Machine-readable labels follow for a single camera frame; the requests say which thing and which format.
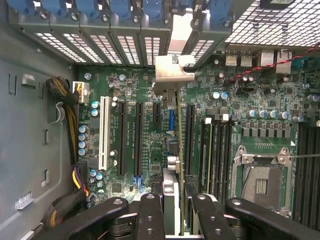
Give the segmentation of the CPU socket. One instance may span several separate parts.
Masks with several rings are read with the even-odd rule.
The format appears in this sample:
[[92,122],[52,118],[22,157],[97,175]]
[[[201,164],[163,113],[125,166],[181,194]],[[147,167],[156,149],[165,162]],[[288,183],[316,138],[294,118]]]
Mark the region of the CPU socket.
[[252,153],[240,145],[232,161],[230,197],[243,198],[288,218],[292,165],[288,147],[278,153]]

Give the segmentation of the black RAM slot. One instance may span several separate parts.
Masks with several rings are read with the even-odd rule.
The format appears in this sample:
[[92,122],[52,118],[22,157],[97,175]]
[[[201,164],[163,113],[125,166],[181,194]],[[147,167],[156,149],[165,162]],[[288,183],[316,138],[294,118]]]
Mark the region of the black RAM slot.
[[215,197],[218,196],[219,192],[219,138],[220,138],[220,127],[219,123],[217,120],[214,121],[214,126],[215,126],[215,145],[214,145],[214,185],[213,185],[213,190],[212,193],[214,194]]
[[225,133],[226,124],[223,122],[221,125],[221,171],[220,171],[220,198],[221,201],[224,197],[224,169],[225,169]]
[[[302,123],[299,124],[299,145],[298,145],[298,153],[300,155],[303,155],[305,153],[305,127]],[[298,222],[302,223],[301,220],[301,216],[302,216],[302,208],[303,208],[303,204],[302,204],[302,200],[304,198],[304,190],[303,190],[303,179],[304,179],[304,158],[299,158],[297,160],[297,163],[299,165],[298,168],[298,177],[299,177],[299,181],[298,181],[298,202],[297,202],[297,210],[298,210]]]
[[[309,127],[308,128],[308,143],[307,143],[307,153],[312,154],[313,152],[313,147],[312,147],[312,140],[311,138],[313,137],[312,129]],[[311,182],[311,177],[310,177],[310,171],[311,171],[311,157],[307,157],[306,159],[306,192],[305,192],[305,215],[304,215],[304,220],[305,224],[309,226],[309,205],[310,205],[310,182]]]
[[[317,127],[316,129],[316,140],[315,140],[315,154],[320,154],[320,127]],[[318,229],[318,195],[319,195],[319,175],[320,175],[320,156],[316,156],[314,158],[314,178],[313,178],[313,193],[314,193],[314,199],[313,199],[313,210],[312,213],[312,227],[314,229]]]
[[227,128],[226,128],[226,184],[225,184],[225,199],[227,200],[230,197],[230,182],[232,179],[232,132],[233,132],[233,126],[232,121],[229,120],[227,122]]

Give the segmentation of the green RAM stick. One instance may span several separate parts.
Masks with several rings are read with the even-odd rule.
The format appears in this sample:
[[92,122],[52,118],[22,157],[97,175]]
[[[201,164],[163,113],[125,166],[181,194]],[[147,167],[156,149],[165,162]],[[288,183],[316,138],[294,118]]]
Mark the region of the green RAM stick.
[[209,193],[212,133],[213,123],[211,117],[202,120],[201,125],[201,151],[200,151],[200,190],[202,193]]

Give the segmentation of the white expansion slot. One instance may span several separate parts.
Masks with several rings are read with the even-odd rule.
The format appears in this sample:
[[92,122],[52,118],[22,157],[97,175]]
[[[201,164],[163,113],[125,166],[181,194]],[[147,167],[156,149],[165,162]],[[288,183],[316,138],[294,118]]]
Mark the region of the white expansion slot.
[[98,154],[99,170],[107,170],[109,167],[111,101],[112,100],[109,96],[100,97],[99,154]]

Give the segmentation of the blue expansion slot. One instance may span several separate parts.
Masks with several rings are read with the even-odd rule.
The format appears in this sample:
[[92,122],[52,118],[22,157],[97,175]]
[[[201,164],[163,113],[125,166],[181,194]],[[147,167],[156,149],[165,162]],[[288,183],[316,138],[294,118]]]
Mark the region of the blue expansion slot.
[[176,130],[176,116],[174,110],[169,110],[167,149],[169,156],[178,156],[180,147]]

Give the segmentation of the short black expansion slot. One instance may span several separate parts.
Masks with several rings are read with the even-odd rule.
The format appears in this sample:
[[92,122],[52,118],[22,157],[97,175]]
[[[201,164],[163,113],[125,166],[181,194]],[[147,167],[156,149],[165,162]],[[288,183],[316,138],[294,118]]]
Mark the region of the short black expansion slot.
[[152,123],[159,125],[161,118],[161,104],[158,102],[153,103]]

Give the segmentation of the thin locking lever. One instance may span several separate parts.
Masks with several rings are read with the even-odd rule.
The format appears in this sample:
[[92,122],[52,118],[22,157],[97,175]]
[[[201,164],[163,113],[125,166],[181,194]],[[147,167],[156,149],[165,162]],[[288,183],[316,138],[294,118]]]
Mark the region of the thin locking lever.
[[288,158],[288,159],[298,159],[298,158],[315,158],[320,157],[320,153],[315,154],[302,154],[302,155],[277,155],[277,158]]

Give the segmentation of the green motherboard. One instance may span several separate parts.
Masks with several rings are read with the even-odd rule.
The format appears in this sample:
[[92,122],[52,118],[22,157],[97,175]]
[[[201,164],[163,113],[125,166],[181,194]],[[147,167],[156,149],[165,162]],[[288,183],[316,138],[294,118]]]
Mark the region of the green motherboard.
[[[213,195],[215,176],[215,121],[219,124],[218,195],[221,204],[226,201],[226,135],[227,123],[232,121],[232,165],[240,145],[249,153],[278,153],[289,148],[297,156],[299,124],[305,130],[304,155],[308,155],[308,128],[312,129],[312,153],[315,154],[316,128],[320,127],[320,57],[306,56],[275,69],[253,72],[236,79],[252,56],[245,56],[241,63],[229,61],[215,54],[212,61],[195,71],[195,79],[180,89],[182,111],[182,146],[184,180],[194,176],[201,192],[201,135],[202,120],[212,118],[212,140],[209,193]],[[136,194],[151,192],[153,182],[164,180],[167,167],[169,110],[163,95],[154,93],[155,71],[147,68],[80,66],[78,79],[72,89],[84,93],[86,100],[79,105],[78,170],[87,184],[86,206],[91,208],[110,197],[132,201]],[[110,138],[108,169],[99,170],[100,98],[110,97]],[[125,174],[119,176],[119,102],[127,102],[127,146]],[[134,179],[134,141],[136,104],[143,103],[142,193]],[[153,124],[153,103],[160,103],[160,124]],[[185,130],[187,105],[195,106],[194,136],[190,174],[186,174]],[[225,123],[225,152],[223,200],[221,200],[221,147],[222,123]],[[290,216],[299,222],[297,188],[299,187],[299,158],[292,160]],[[310,160],[309,226],[313,228],[314,160]],[[306,165],[304,158],[303,200],[301,220],[305,224]]]

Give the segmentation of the grey power supply unit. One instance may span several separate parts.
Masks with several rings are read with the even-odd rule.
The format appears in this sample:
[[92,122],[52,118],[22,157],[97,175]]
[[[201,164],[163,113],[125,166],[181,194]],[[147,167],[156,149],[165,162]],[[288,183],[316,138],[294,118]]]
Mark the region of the grey power supply unit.
[[0,240],[35,229],[72,189],[68,132],[45,82],[70,63],[0,20]]

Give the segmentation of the open black PC case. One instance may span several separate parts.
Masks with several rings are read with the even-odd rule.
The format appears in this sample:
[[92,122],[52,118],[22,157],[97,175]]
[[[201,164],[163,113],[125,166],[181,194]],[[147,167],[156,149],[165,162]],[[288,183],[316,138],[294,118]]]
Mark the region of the open black PC case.
[[[73,90],[79,67],[117,67],[153,69],[156,80],[156,57],[171,56],[173,63],[183,58],[183,69],[195,71],[223,55],[239,64],[252,56],[245,75],[273,70],[303,57],[320,58],[320,0],[234,0],[231,24],[210,23],[210,0],[171,0],[171,17],[164,22],[149,21],[143,12],[143,0],[130,0],[131,17],[115,23],[110,0],[98,0],[100,15],[81,22],[76,0],[65,0],[67,16],[55,17],[33,0],[34,15],[23,15],[0,0],[0,21],[20,30],[42,48],[70,64],[73,80],[55,75],[45,81],[47,93],[55,102],[55,119],[67,130],[72,188],[56,198],[44,212],[39,225],[20,240],[66,240],[77,227],[72,218],[87,207],[89,190],[79,171],[78,128],[80,102],[87,98]],[[184,180],[184,236],[164,240],[203,240],[187,227]]]

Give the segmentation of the blue card retention clip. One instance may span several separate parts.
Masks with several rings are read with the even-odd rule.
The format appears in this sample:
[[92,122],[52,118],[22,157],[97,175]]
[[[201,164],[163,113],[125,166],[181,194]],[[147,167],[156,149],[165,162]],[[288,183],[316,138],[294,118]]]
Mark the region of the blue card retention clip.
[[66,0],[41,0],[41,3],[56,18],[65,18],[68,14]]
[[110,9],[115,15],[115,23],[128,20],[131,17],[130,0],[109,0]]
[[97,19],[100,16],[99,0],[75,0],[80,12],[80,21]]
[[210,0],[210,23],[229,27],[234,18],[234,9],[235,0]]
[[168,21],[171,18],[172,0],[142,0],[143,13],[151,22]]
[[33,0],[6,0],[7,4],[25,16],[33,16],[35,14],[35,5]]

